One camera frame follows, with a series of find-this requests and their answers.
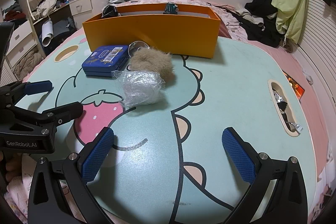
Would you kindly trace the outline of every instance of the orange box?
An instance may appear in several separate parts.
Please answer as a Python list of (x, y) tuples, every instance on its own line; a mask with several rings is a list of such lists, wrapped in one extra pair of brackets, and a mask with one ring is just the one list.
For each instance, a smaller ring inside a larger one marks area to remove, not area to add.
[(117, 7), (121, 17), (83, 23), (91, 51), (105, 45), (129, 45), (134, 41), (172, 54), (212, 58), (220, 18), (208, 7), (178, 4), (178, 15), (165, 15), (166, 3)]

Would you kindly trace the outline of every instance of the green figurine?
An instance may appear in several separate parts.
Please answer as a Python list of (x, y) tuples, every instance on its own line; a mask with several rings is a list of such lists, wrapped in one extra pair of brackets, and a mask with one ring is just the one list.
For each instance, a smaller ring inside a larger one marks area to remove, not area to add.
[(165, 8), (165, 11), (163, 14), (166, 15), (177, 15), (177, 12), (179, 11), (179, 8), (174, 2), (168, 2)]

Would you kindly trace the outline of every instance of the lap desk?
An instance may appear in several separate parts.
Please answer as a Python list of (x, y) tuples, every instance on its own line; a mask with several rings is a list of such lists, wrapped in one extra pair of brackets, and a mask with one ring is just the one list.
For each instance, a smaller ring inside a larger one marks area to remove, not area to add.
[[(55, 62), (62, 50), (75, 45), (79, 48), (72, 56)], [(37, 112), (74, 101), (84, 105), (81, 118), (58, 127), (56, 152), (46, 155), (49, 160), (79, 152), (104, 126), (113, 129), (113, 148), (88, 184), (103, 208), (131, 224), (221, 223), (249, 186), (223, 149), (227, 127), (258, 153), (279, 160), (297, 157), (310, 208), (316, 166), (308, 125), (285, 75), (263, 50), (218, 38), (213, 59), (174, 55), (176, 79), (166, 84), (165, 100), (130, 109), (118, 103), (117, 80), (84, 74), (81, 64), (90, 54), (84, 35), (70, 40), (29, 79), (51, 80), (53, 90), (26, 96), (17, 105)], [(269, 80), (277, 81), (291, 102), (303, 126), (299, 136), (286, 133)]]

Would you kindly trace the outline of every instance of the white drawer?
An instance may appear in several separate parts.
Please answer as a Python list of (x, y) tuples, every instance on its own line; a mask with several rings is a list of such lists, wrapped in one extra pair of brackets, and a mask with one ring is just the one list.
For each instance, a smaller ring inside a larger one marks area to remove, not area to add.
[(36, 41), (34, 40), (33, 35), (30, 34), (17, 44), (14, 49), (7, 53), (7, 59), (11, 67), (14, 67), (14, 65), (35, 45)]
[(27, 37), (30, 33), (32, 33), (32, 28), (30, 26), (29, 20), (27, 20), (24, 24), (19, 26), (14, 32), (9, 42), (9, 53), (13, 50), (17, 44), (19, 44), (25, 37)]
[(82, 28), (83, 27), (83, 22), (87, 21), (88, 19), (90, 19), (93, 16), (95, 16), (93, 14), (93, 11), (87, 11), (87, 12), (80, 13), (78, 15), (73, 16), (73, 19), (74, 19), (75, 24), (76, 24), (76, 28), (78, 30), (80, 28)]
[(91, 11), (91, 0), (77, 0), (73, 3), (70, 3), (70, 10), (73, 16), (83, 12)]

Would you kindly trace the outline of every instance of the fluffy fur ball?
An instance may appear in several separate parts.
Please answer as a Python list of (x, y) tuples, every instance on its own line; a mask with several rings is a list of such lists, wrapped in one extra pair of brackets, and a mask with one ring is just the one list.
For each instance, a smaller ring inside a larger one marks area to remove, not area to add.
[(130, 64), (133, 71), (149, 70), (159, 73), (165, 82), (174, 78), (171, 55), (152, 48), (139, 49), (130, 59)]

